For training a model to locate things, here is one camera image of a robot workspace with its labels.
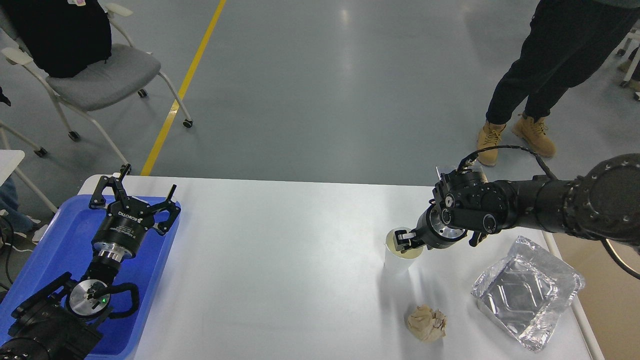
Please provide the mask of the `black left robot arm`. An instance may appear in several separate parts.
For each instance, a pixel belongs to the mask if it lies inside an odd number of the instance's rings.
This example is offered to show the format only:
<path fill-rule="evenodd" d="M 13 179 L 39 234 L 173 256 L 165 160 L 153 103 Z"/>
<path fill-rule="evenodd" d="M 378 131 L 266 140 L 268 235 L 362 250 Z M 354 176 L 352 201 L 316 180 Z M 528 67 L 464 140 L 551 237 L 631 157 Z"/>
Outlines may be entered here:
<path fill-rule="evenodd" d="M 1 305 L 3 360 L 123 360 L 137 346 L 178 230 L 166 198 L 100 176 L 66 201 Z"/>

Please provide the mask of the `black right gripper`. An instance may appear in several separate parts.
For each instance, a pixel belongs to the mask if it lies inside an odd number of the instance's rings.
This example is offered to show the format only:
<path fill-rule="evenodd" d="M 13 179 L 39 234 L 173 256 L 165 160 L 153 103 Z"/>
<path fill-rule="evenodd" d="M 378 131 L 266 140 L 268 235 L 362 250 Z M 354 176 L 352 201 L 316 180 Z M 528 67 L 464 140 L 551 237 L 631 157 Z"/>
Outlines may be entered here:
<path fill-rule="evenodd" d="M 416 227 L 398 228 L 392 231 L 393 246 L 402 254 L 427 247 L 446 249 L 467 236 L 467 230 L 451 228 L 441 221 L 435 205 L 430 205 L 420 215 Z"/>

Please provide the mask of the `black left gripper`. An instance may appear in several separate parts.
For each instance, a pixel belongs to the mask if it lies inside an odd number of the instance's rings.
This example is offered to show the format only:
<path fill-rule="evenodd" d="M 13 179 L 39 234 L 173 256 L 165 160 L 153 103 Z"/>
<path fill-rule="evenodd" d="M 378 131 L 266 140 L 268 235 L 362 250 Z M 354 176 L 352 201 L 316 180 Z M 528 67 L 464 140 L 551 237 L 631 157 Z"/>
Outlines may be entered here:
<path fill-rule="evenodd" d="M 142 199 L 130 198 L 126 193 L 123 180 L 130 172 L 131 164 L 126 163 L 119 169 L 119 175 L 102 176 L 98 180 L 88 207 L 92 210 L 106 208 L 103 192 L 107 188 L 112 189 L 115 201 L 107 206 L 106 217 L 91 240 L 94 253 L 121 248 L 122 259 L 133 259 L 151 226 L 158 235 L 164 236 L 180 215 L 181 208 L 173 201 L 176 184 L 162 202 L 151 205 Z M 158 221 L 155 216 L 163 212 L 167 212 L 167 219 Z"/>

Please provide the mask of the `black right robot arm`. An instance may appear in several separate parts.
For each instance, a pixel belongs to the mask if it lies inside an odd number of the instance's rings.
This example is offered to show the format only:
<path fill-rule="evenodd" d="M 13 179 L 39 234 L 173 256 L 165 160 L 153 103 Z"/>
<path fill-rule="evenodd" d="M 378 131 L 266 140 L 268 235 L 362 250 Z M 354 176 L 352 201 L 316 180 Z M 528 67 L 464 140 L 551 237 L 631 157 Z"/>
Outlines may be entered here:
<path fill-rule="evenodd" d="M 568 234 L 602 243 L 614 262 L 634 278 L 612 242 L 639 251 L 640 156 L 625 153 L 599 162 L 587 175 L 560 180 L 534 153 L 542 174 L 530 180 L 489 181 L 473 165 L 480 151 L 439 175 L 429 207 L 415 228 L 391 232 L 399 253 L 446 249 L 467 236 L 473 247 L 487 236 L 516 227 Z"/>

